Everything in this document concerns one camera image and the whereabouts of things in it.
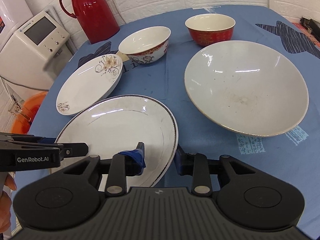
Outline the left hand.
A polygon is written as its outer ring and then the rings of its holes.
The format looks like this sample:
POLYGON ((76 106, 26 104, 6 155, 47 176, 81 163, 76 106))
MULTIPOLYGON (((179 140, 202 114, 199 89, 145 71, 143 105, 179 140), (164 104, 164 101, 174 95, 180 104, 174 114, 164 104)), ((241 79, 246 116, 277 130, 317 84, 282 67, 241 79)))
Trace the left hand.
MULTIPOLYGON (((14 178, 8 174, 4 183, 5 186, 7 186, 9 189, 12 191, 17 190, 17 186, 15 183, 14 178)), ((1 210, 0 210, 0 220, 1 220, 1 233, 5 232, 8 230, 8 228, 11 226, 11 213, 10 213, 10 208, 12 205, 12 201, 8 194, 6 192, 3 192, 1 194, 1 210)))

